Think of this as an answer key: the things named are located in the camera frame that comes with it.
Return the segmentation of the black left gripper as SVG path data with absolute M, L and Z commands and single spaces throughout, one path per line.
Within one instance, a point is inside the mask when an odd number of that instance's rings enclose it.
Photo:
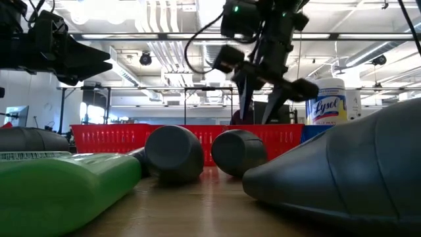
M 112 69 L 109 53 L 77 42 L 67 31 L 29 31 L 28 38 L 30 74 L 52 72 L 60 82 L 75 86 Z

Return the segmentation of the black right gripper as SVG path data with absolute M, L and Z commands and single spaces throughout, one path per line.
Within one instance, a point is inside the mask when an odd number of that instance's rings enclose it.
M 284 103 L 314 99 L 319 87 L 303 78 L 289 81 L 284 78 L 288 72 L 287 56 L 293 49 L 290 42 L 286 44 L 269 39 L 262 39 L 256 50 L 254 61 L 245 60 L 245 54 L 230 45 L 221 47 L 213 62 L 213 69 L 231 73 L 232 81 L 237 84 L 239 92 L 239 116 L 242 121 L 254 121 L 253 93 L 272 84 L 274 89 L 268 95 L 268 103 L 262 116 L 261 124 L 269 124 L 275 119 Z

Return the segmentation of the grey plastic bottle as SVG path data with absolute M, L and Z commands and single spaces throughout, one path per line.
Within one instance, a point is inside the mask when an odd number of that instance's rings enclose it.
M 236 177 L 268 160 L 262 140 L 252 132 L 239 129 L 218 135 L 212 143 L 211 155 L 220 170 Z
M 69 151 L 69 143 L 64 136 L 39 128 L 0 128 L 0 152 L 6 151 Z
M 333 126 L 243 176 L 278 209 L 387 236 L 421 237 L 421 98 Z
M 205 154 L 197 136 L 177 125 L 156 128 L 143 147 L 129 151 L 128 155 L 166 186 L 195 182 L 205 166 Z

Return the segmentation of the green plastic bottle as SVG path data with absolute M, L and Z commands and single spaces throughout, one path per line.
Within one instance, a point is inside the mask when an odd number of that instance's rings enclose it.
M 119 153 L 0 162 L 0 237 L 58 237 L 75 231 L 140 179 L 140 162 Z
M 0 152 L 0 162 L 27 161 L 32 159 L 54 158 L 71 155 L 67 151 L 8 151 Z

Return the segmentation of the black computer monitor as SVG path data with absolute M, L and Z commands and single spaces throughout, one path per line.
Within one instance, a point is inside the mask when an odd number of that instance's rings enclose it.
M 254 102 L 254 122 L 261 124 L 264 111 L 266 109 L 266 102 Z M 269 116 L 267 124 L 290 124 L 290 107 L 289 105 L 282 105 L 276 112 L 273 111 Z

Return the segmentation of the person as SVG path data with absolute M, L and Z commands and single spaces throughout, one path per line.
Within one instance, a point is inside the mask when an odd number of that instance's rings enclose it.
M 249 110 L 247 114 L 240 118 L 240 110 L 238 109 L 231 118 L 230 125 L 254 124 L 254 111 Z

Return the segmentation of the red plastic basket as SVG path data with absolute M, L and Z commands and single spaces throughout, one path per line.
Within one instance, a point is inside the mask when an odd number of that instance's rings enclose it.
M 206 167 L 216 165 L 211 155 L 211 146 L 215 138 L 227 130 L 246 130 L 258 136 L 265 145 L 270 161 L 300 144 L 303 127 L 303 124 L 184 125 L 184 128 L 198 137 L 204 151 Z
M 78 153 L 127 153 L 143 147 L 157 126 L 150 124 L 75 124 L 71 128 Z

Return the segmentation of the Lysol wipes canister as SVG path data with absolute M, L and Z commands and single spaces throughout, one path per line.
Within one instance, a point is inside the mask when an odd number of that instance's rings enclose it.
M 306 102 L 308 125 L 337 125 L 347 122 L 345 83 L 339 78 L 315 80 L 319 92 Z

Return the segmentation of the silver computer monitor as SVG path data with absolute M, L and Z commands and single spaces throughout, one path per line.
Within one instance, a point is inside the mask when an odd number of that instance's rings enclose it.
M 10 122 L 13 127 L 26 127 L 28 120 L 29 106 L 7 107 L 4 122 Z

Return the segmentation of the white cylindrical canister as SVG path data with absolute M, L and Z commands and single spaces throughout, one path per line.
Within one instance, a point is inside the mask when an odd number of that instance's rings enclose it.
M 362 115 L 360 91 L 346 90 L 345 98 L 346 98 L 346 104 L 347 104 L 348 120 L 359 119 Z

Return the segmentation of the black metal background frame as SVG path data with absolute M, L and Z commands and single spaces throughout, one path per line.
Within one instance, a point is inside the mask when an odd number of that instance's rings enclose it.
M 59 119 L 59 129 L 58 133 L 62 134 L 62 128 L 63 128 L 63 118 L 64 118 L 64 104 L 66 97 L 69 96 L 71 93 L 73 93 L 75 90 L 107 90 L 107 103 L 106 103 L 106 119 L 107 121 L 109 117 L 109 109 L 111 107 L 111 92 L 113 90 L 137 90 L 144 92 L 145 95 L 149 97 L 153 97 L 154 91 L 183 91 L 185 97 L 184 97 L 184 111 L 186 111 L 186 94 L 189 90 L 200 90 L 203 92 L 209 92 L 209 91 L 216 91 L 216 90 L 228 90 L 230 92 L 230 99 L 233 98 L 234 95 L 234 89 L 230 87 L 211 87 L 211 86 L 201 86 L 201 87 L 160 87 L 160 86 L 137 86 L 137 87 L 110 87 L 110 86 L 81 86 L 81 87 L 57 87 L 58 90 L 61 91 L 61 104 L 60 104 L 60 119 Z

